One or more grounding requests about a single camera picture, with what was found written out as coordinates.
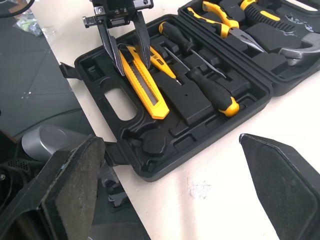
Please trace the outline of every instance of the screw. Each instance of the screw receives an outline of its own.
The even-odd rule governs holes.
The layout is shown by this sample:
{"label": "screw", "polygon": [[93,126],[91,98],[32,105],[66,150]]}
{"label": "screw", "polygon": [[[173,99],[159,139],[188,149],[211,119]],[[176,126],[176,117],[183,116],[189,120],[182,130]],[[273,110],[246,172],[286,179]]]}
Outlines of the screw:
{"label": "screw", "polygon": [[0,174],[0,181],[3,181],[3,180],[5,180],[5,179],[6,179],[6,175]]}

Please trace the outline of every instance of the hammer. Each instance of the hammer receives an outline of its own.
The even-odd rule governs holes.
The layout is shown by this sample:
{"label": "hammer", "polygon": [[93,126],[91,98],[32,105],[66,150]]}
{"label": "hammer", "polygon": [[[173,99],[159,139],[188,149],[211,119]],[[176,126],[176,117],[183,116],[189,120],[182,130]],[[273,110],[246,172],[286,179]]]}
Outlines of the hammer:
{"label": "hammer", "polygon": [[244,11],[246,19],[252,24],[265,23],[284,35],[296,36],[302,43],[308,45],[306,48],[286,48],[280,49],[279,54],[285,55],[290,66],[304,64],[310,58],[320,54],[320,34],[309,32],[302,24],[295,24],[288,20],[281,19],[270,11],[264,10],[256,3],[256,0],[244,0],[240,5]]}

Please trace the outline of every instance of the pliers handle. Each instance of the pliers handle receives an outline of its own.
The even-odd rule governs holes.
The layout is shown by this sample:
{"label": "pliers handle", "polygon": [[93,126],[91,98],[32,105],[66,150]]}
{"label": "pliers handle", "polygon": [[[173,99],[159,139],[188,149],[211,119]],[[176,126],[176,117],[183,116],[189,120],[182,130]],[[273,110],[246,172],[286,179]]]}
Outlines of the pliers handle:
{"label": "pliers handle", "polygon": [[202,9],[206,12],[212,12],[219,16],[222,22],[213,21],[211,19],[207,19],[205,17],[202,17],[198,15],[191,7],[188,7],[188,13],[192,15],[193,17],[197,18],[200,22],[210,24],[213,26],[217,33],[222,37],[226,38],[228,36],[228,33],[230,31],[230,28],[239,28],[239,23],[236,20],[233,20],[228,17],[226,12],[217,4],[213,4],[208,1],[202,2]]}

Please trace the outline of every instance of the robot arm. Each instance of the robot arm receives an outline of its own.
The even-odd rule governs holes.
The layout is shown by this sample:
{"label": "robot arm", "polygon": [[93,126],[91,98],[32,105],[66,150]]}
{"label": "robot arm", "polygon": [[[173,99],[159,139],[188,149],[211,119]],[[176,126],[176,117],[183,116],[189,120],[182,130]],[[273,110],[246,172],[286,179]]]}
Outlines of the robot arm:
{"label": "robot arm", "polygon": [[92,4],[95,16],[83,17],[84,26],[98,27],[103,47],[120,74],[125,75],[117,42],[108,29],[128,25],[130,21],[133,21],[136,29],[135,49],[145,66],[149,68],[150,37],[142,12],[139,10],[153,8],[153,0],[92,0]]}

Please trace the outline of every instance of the screwdriver handle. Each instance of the screwdriver handle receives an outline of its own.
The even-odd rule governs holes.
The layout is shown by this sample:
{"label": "screwdriver handle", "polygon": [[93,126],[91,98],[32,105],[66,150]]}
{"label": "screwdriver handle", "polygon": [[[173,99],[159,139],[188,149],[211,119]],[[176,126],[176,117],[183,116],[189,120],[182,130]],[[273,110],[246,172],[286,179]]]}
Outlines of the screwdriver handle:
{"label": "screwdriver handle", "polygon": [[193,42],[189,41],[184,37],[179,28],[166,21],[160,24],[159,32],[162,35],[164,35],[167,39],[182,47],[186,53],[189,53],[196,47],[196,45]]}
{"label": "screwdriver handle", "polygon": [[216,33],[219,34],[222,38],[226,38],[228,36],[230,27],[226,24],[202,17],[197,14],[191,7],[188,7],[187,10],[189,15],[195,17],[200,23],[210,24],[212,27],[214,27]]}
{"label": "screwdriver handle", "polygon": [[239,112],[240,106],[231,94],[220,84],[203,76],[201,70],[195,67],[186,76],[198,85],[203,94],[221,113],[232,117]]}

